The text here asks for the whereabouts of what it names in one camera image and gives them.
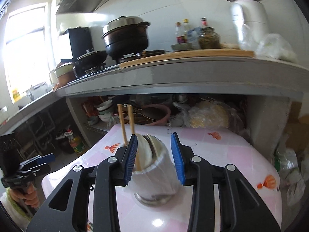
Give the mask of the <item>person's left hand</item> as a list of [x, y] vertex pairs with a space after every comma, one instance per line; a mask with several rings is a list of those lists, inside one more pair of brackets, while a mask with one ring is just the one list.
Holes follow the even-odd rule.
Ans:
[[9, 194], [16, 203], [20, 203], [23, 200], [26, 205], [32, 208], [38, 208], [40, 205], [37, 190], [32, 183], [29, 184], [24, 194], [17, 189], [10, 189]]

